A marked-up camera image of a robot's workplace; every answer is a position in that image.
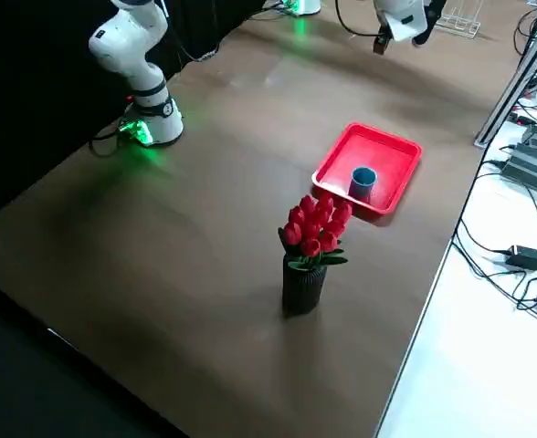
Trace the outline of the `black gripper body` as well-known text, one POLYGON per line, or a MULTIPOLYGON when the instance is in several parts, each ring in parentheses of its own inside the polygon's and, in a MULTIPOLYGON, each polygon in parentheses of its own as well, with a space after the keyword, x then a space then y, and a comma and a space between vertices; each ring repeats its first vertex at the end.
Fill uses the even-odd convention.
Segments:
POLYGON ((415 36, 412 39, 412 44, 414 46, 423 46, 427 42, 427 40, 429 39, 433 29, 434 29, 434 21, 433 20, 428 20, 426 30, 423 33, 419 34, 418 36, 415 36))

